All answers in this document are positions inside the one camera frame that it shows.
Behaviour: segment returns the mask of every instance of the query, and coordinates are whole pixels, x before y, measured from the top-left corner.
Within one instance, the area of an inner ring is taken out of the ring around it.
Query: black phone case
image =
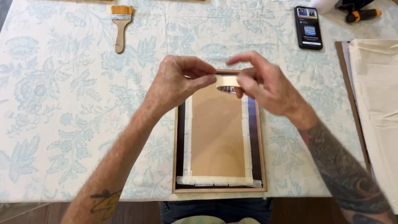
[[[313,9],[316,10],[316,8],[310,8],[310,7],[305,7],[305,6],[296,6],[295,7],[295,20],[296,20],[296,32],[297,32],[297,42],[298,42],[298,47],[301,49],[309,49],[309,50],[320,50],[323,48],[323,42],[322,42],[322,37],[321,34],[319,32],[319,39],[321,40],[321,45],[320,46],[312,46],[312,45],[303,45],[303,43],[301,42],[300,39],[300,31],[299,31],[299,18],[297,15],[297,8],[306,8],[306,9]]]

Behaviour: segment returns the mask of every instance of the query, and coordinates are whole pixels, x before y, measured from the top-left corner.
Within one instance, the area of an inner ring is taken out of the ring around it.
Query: hand
[[[150,106],[160,118],[197,90],[214,84],[215,73],[213,66],[197,57],[167,55],[159,65],[143,104]]]
[[[250,62],[253,67],[243,69],[238,75],[242,88],[235,88],[236,96],[246,94],[256,99],[259,105],[275,115],[284,115],[301,130],[311,128],[318,122],[312,107],[285,77],[279,66],[272,64],[259,53],[252,51],[230,58],[226,64]]]

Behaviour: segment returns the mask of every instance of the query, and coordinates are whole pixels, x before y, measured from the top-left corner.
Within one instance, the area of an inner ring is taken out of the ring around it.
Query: wooden brush handle
[[[124,50],[124,36],[126,25],[131,22],[131,20],[112,20],[117,25],[117,37],[115,44],[116,53],[120,54]]]

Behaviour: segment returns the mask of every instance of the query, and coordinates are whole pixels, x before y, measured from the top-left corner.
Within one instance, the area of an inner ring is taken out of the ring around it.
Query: forearm
[[[305,130],[299,129],[300,135],[347,220],[355,224],[396,223],[386,197],[371,175],[318,118],[311,116],[312,123]]]
[[[159,117],[143,104],[70,204],[62,223],[108,223]]]

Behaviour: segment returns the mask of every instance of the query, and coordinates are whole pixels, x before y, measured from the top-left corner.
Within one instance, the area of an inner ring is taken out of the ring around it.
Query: paintbrush
[[[117,37],[115,44],[116,53],[120,54],[124,50],[124,36],[126,25],[131,22],[133,14],[132,6],[112,6],[112,21],[117,25]]]

